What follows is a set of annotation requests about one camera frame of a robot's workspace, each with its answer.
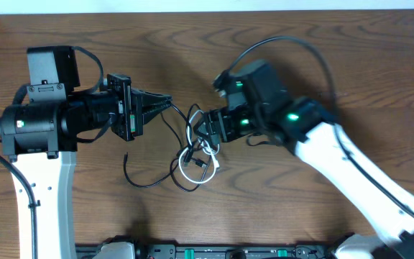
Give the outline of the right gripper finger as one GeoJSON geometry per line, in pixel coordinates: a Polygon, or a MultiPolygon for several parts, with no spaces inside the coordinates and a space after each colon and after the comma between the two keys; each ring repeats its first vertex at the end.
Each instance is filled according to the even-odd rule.
{"type": "Polygon", "coordinates": [[[216,147],[220,144],[219,134],[215,129],[207,127],[199,127],[197,134],[203,140],[205,140],[211,147],[216,147]]]}
{"type": "Polygon", "coordinates": [[[209,119],[207,114],[202,114],[196,122],[193,130],[196,134],[208,134],[209,119]]]}

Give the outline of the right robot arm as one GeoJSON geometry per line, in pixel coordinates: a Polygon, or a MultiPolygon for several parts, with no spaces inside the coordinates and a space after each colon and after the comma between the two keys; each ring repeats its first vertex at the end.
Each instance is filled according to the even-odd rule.
{"type": "Polygon", "coordinates": [[[324,175],[364,215],[372,236],[350,235],[328,251],[332,258],[414,258],[414,195],[376,166],[317,101],[293,98],[275,69],[256,60],[214,83],[224,108],[195,124],[211,146],[265,135],[324,175]]]}

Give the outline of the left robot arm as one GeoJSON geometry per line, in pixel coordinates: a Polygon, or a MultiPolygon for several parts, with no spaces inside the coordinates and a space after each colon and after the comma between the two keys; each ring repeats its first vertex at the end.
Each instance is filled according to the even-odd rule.
{"type": "Polygon", "coordinates": [[[30,82],[0,117],[2,151],[14,171],[22,258],[75,258],[73,174],[83,132],[113,132],[130,142],[170,107],[172,97],[101,74],[81,89],[75,54],[58,45],[27,50],[30,82]]]}

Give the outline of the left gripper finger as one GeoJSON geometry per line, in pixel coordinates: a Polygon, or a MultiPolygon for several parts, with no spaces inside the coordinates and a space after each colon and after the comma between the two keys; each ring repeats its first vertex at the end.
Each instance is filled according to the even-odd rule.
{"type": "Polygon", "coordinates": [[[170,104],[173,100],[169,94],[156,94],[148,91],[141,93],[142,106],[162,106],[170,104]]]}
{"type": "Polygon", "coordinates": [[[170,101],[153,104],[150,106],[144,106],[142,110],[142,122],[143,124],[149,123],[158,114],[162,113],[166,109],[170,108],[172,103],[170,101]]]}

